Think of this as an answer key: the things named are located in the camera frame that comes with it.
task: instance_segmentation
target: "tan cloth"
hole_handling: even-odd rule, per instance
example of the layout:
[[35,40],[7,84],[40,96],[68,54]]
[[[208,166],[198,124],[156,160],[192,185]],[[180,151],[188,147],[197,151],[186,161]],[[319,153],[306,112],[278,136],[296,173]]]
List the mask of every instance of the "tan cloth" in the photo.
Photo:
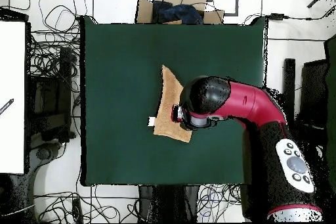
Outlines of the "tan cloth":
[[154,126],[155,135],[163,135],[183,142],[189,142],[192,131],[181,128],[179,123],[172,122],[171,111],[179,103],[182,85],[175,75],[165,66],[162,66],[163,89],[162,97]]

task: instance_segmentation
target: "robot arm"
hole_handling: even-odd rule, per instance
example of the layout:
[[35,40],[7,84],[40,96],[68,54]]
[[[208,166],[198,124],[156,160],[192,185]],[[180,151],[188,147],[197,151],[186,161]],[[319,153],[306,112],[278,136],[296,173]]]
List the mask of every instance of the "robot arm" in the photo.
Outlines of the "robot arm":
[[250,162],[244,173],[251,183],[241,196],[246,218],[322,220],[322,211],[314,202],[308,164],[290,135],[281,108],[266,91],[224,78],[200,76],[184,87],[172,118],[190,130],[228,118],[243,124],[243,153]]

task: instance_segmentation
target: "green table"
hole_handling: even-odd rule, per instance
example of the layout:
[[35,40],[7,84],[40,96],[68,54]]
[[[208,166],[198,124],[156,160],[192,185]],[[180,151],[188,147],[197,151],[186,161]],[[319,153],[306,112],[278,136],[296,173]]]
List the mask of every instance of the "green table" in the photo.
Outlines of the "green table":
[[184,143],[154,135],[147,121],[161,98],[162,64],[182,85],[208,75],[261,87],[264,24],[94,24],[85,17],[85,184],[243,183],[238,122],[195,131]]

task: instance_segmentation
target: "cardboard box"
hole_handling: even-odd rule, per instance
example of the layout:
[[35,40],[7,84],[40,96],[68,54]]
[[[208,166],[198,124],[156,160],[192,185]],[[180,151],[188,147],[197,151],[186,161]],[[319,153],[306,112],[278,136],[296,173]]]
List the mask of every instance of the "cardboard box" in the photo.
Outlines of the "cardboard box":
[[[165,2],[170,2],[175,5],[179,5],[181,0],[165,0]],[[224,16],[224,11],[217,10],[217,11],[205,11],[205,6],[207,0],[182,0],[182,4],[184,5],[193,5],[198,13],[203,18],[204,24],[221,24],[222,19]],[[138,7],[136,12],[136,19],[135,21],[137,24],[139,23],[152,23],[153,17],[153,4],[149,2],[149,0],[138,0]]]

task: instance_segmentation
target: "white monitor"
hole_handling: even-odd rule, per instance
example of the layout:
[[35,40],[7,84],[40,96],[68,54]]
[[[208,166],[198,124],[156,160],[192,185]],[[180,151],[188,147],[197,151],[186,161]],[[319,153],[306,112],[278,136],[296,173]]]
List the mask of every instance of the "white monitor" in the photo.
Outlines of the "white monitor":
[[24,173],[26,25],[0,21],[0,173]]

